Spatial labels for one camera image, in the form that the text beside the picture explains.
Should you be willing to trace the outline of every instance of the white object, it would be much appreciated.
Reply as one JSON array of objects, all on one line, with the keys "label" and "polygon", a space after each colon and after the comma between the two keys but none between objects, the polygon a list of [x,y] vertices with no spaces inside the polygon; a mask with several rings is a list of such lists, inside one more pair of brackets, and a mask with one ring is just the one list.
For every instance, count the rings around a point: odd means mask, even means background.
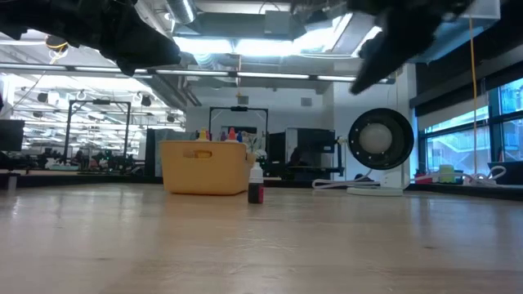
[{"label": "white object", "polygon": [[361,196],[403,196],[403,189],[381,188],[381,187],[349,187],[348,194]]},{"label": "white object", "polygon": [[18,176],[16,176],[16,175],[9,176],[9,181],[7,182],[7,192],[9,194],[15,193],[17,180],[18,180]]},{"label": "white object", "polygon": [[371,154],[387,151],[392,144],[392,133],[381,123],[370,123],[361,130],[360,144],[363,150]]},{"label": "white object", "polygon": [[260,163],[254,163],[248,182],[249,184],[263,184],[263,170]]}]

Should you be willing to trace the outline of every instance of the glass wall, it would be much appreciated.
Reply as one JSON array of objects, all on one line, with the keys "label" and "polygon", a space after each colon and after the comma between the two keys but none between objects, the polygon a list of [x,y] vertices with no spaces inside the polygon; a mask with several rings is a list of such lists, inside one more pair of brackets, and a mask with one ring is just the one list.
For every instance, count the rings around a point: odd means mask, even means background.
[{"label": "glass wall", "polygon": [[[489,118],[489,106],[484,106],[479,108],[476,111],[476,121],[480,121],[482,119]],[[474,111],[471,111],[469,113],[460,115],[455,118],[451,118],[447,121],[440,122],[432,127],[428,127],[425,129],[426,133],[434,132],[434,131],[441,131],[445,130],[451,127],[457,127],[462,126],[467,123],[473,123],[474,122]]]},{"label": "glass wall", "polygon": [[499,88],[499,107],[501,114],[523,110],[523,78]]},{"label": "glass wall", "polygon": [[523,119],[504,122],[503,126],[503,161],[523,161]]},{"label": "glass wall", "polygon": [[[490,134],[488,127],[477,128],[477,172],[489,173]],[[454,170],[474,173],[474,130],[427,138],[427,168],[438,171],[440,165],[449,164]]]},{"label": "glass wall", "polygon": [[[489,173],[491,162],[523,164],[523,78],[492,89],[489,105],[476,111],[477,170]],[[440,165],[474,173],[474,112],[428,127],[419,134],[420,168],[437,172]]]}]

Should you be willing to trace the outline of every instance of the white bottle cap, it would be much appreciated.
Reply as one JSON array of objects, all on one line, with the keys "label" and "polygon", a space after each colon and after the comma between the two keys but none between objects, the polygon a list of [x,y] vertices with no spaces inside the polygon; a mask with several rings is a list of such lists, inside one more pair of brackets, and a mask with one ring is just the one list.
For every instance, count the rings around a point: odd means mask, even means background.
[{"label": "white bottle cap", "polygon": [[248,182],[252,184],[263,184],[263,170],[260,167],[260,163],[254,163]]}]

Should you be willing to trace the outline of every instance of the table surface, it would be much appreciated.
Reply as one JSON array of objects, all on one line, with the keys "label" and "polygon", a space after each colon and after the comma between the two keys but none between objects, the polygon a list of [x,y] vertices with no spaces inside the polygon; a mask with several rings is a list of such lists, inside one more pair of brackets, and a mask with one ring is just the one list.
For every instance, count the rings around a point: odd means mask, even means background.
[{"label": "table surface", "polygon": [[1,293],[522,293],[520,203],[161,185],[0,197]]}]

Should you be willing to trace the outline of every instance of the monitor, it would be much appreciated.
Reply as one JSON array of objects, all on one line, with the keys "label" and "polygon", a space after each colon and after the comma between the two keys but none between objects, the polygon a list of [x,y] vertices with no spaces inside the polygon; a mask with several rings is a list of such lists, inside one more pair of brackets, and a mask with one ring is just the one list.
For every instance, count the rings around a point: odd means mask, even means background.
[{"label": "monitor", "polygon": [[23,120],[0,119],[0,151],[21,151],[24,139]]}]

